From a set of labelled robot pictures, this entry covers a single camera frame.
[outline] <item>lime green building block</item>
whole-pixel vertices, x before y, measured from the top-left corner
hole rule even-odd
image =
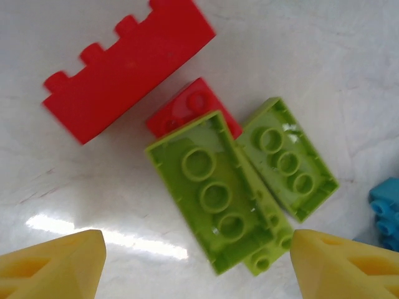
[[[270,98],[237,139],[275,198],[303,222],[335,190],[333,177],[281,98]]]
[[[273,234],[273,239],[270,242],[244,259],[248,270],[256,276],[268,270],[272,263],[289,251],[294,230],[242,151],[241,156],[246,160],[243,161],[243,169],[252,188],[257,192],[257,201],[261,212],[267,215],[271,222]]]
[[[220,112],[172,132],[146,149],[217,274],[273,242],[273,218],[247,177]]]

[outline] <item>red building block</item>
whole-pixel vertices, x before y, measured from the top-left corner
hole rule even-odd
[[[136,104],[215,33],[192,0],[150,0],[153,9],[138,23],[125,17],[115,27],[119,40],[108,50],[100,44],[80,54],[85,67],[69,77],[57,72],[44,86],[43,101],[81,142],[90,141]]]
[[[236,139],[243,129],[202,78],[198,78],[180,91],[177,96],[152,115],[146,124],[148,129],[157,138],[160,138],[189,121],[215,110],[222,111],[230,132]]]

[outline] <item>toy building block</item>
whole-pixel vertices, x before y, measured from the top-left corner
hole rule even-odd
[[[281,98],[271,98],[237,139],[275,198],[303,222],[337,188],[322,158]]]
[[[384,248],[399,252],[399,179],[390,178],[370,191],[370,206]]]
[[[304,299],[398,299],[399,254],[296,230],[291,261]]]
[[[0,256],[1,299],[93,299],[105,262],[100,230]]]
[[[90,141],[203,48],[215,33],[192,0],[150,0],[141,23],[127,16],[108,50],[94,43],[80,54],[85,67],[57,72],[44,86],[44,106],[82,144]]]
[[[238,149],[238,151],[241,153],[238,156],[242,159],[241,164],[248,181],[252,184],[252,188],[256,190],[258,209],[270,220],[273,234],[273,239],[270,242],[244,259],[249,271],[256,276],[268,270],[272,263],[290,249],[294,230],[257,175],[256,170],[246,159],[245,154],[241,149]]]
[[[274,240],[272,219],[258,208],[259,194],[221,112],[187,124],[146,152],[217,274]]]
[[[230,132],[236,139],[243,130],[202,78],[180,91],[149,117],[146,124],[157,138],[161,138],[189,121],[216,110],[222,111]]]

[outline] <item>white table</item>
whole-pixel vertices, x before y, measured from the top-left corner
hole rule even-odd
[[[85,146],[40,103],[60,69],[144,0],[2,0],[0,254],[101,228],[107,261],[97,292],[112,298],[300,298],[286,254],[254,278],[215,277],[144,155],[144,120],[203,76],[239,120],[280,95],[341,188],[304,224],[347,238],[365,232],[368,190],[399,173],[397,0],[198,0],[217,37]]]

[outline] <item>blue building block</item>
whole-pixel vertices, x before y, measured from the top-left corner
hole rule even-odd
[[[370,191],[370,206],[376,213],[380,242],[399,252],[399,179],[389,178]]]

